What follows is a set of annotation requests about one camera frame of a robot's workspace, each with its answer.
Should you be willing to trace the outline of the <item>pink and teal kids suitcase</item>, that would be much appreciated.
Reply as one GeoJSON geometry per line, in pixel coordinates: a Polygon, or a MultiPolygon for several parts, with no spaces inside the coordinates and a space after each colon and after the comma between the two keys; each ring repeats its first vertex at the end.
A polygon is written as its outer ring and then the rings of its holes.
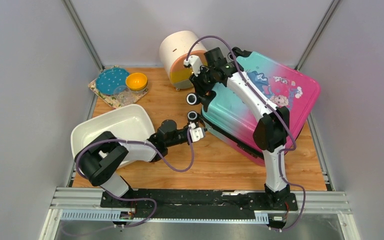
{"type": "MultiPolygon", "coordinates": [[[[238,47],[232,51],[257,89],[277,106],[288,108],[289,129],[298,138],[321,93],[320,84],[256,51],[238,47]]],[[[209,132],[255,164],[264,166],[262,150],[253,139],[258,121],[251,110],[222,83],[202,83],[194,74],[190,78],[195,91],[186,100],[202,105],[200,116],[209,132]]]]}

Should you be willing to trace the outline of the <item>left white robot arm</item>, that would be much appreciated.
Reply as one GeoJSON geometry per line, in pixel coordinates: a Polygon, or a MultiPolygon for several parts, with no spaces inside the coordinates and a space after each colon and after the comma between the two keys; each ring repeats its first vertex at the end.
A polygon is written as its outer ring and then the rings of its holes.
{"type": "Polygon", "coordinates": [[[165,161],[169,147],[183,143],[193,145],[196,127],[196,123],[190,122],[178,129],[174,120],[167,119],[144,141],[117,138],[112,132],[105,131],[75,155],[76,170],[94,187],[101,187],[112,195],[118,206],[128,207],[133,194],[129,184],[116,173],[121,164],[126,161],[165,161]]]}

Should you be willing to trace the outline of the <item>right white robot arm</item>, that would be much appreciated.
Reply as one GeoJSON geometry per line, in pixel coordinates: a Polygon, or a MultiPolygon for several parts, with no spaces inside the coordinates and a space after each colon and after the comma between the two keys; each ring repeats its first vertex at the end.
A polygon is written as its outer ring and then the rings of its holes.
{"type": "Polygon", "coordinates": [[[228,56],[214,48],[204,57],[206,63],[188,53],[183,62],[192,69],[194,92],[187,96],[188,104],[202,106],[200,118],[213,135],[264,161],[263,201],[270,209],[296,210],[284,161],[287,140],[292,138],[290,111],[264,95],[264,74],[246,71],[245,62],[258,63],[259,55],[234,47],[228,56]]]}

